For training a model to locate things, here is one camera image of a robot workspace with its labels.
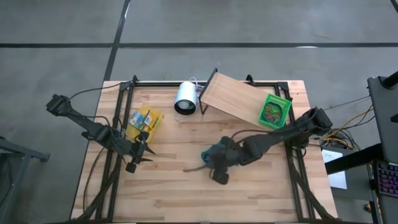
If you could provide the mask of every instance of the green box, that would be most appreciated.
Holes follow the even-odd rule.
[[[268,106],[268,109],[276,109],[277,112],[281,112],[280,120],[278,122],[272,122],[271,120],[268,120],[266,117],[266,106]],[[292,102],[289,100],[285,100],[279,96],[275,96],[272,94],[268,94],[266,102],[262,106],[261,113],[259,115],[259,123],[266,125],[270,128],[273,129],[279,129],[285,125],[286,122],[286,117],[289,113],[290,107],[292,106]],[[278,118],[279,114],[276,114],[273,116],[273,118]]]

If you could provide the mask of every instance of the green snack box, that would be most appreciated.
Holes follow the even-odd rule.
[[[273,129],[283,127],[291,106],[292,102],[289,100],[268,94],[259,115],[259,123]]]

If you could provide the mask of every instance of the white cylinder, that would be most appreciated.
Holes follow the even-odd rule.
[[[182,115],[193,114],[197,110],[197,87],[192,82],[183,82],[175,96],[174,109]]]

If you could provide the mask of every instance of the yellow cable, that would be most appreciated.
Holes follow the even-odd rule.
[[[343,140],[340,140],[340,139],[337,139],[337,138],[325,138],[324,140],[325,141],[327,141],[327,140],[338,141],[338,142],[343,143],[345,146],[349,147],[350,149],[354,149],[354,147],[350,146],[347,142],[344,142]]]
[[[370,109],[370,110],[366,110],[365,112],[363,112],[363,113],[361,113],[361,114],[356,115],[355,117],[353,117],[353,118],[351,118],[349,121],[347,121],[344,125],[342,125],[340,128],[338,128],[336,131],[333,131],[332,133],[330,133],[330,134],[328,134],[327,136],[325,136],[323,139],[325,140],[325,138],[328,138],[328,137],[330,137],[330,136],[334,136],[334,135],[337,134],[340,130],[342,130],[345,126],[347,126],[347,124],[349,124],[350,122],[352,122],[354,119],[356,119],[356,118],[358,118],[358,117],[360,117],[360,116],[362,116],[362,115],[364,115],[364,114],[366,114],[366,113],[368,113],[368,112],[370,112],[370,111],[372,111],[372,110],[373,110],[373,108]]]

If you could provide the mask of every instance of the wooden board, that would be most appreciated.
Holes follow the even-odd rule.
[[[117,82],[105,82],[104,86]],[[296,117],[310,107],[303,81],[289,81]],[[138,166],[135,174],[123,164],[119,181],[114,222],[293,222],[294,200],[290,186],[284,145],[273,146],[261,160],[229,170],[228,185],[209,179],[209,170],[183,173],[182,169],[201,165],[200,153],[242,129],[259,129],[220,110],[208,108],[181,121],[174,120],[173,102],[178,88],[135,88],[131,112],[146,104],[160,109],[164,120],[150,143],[157,155],[146,154],[154,162]],[[272,88],[261,91],[273,93]],[[111,119],[116,106],[118,87],[104,89],[97,115]],[[240,134],[236,139],[251,133]],[[83,190],[93,161],[101,147],[90,142],[81,174],[72,218],[82,213]],[[98,193],[104,168],[105,152],[94,169],[87,191],[87,203]],[[308,147],[305,156],[310,188],[320,203],[334,216],[331,194],[322,155],[317,147]]]
[[[201,102],[256,126],[268,92],[221,73],[215,73]]]

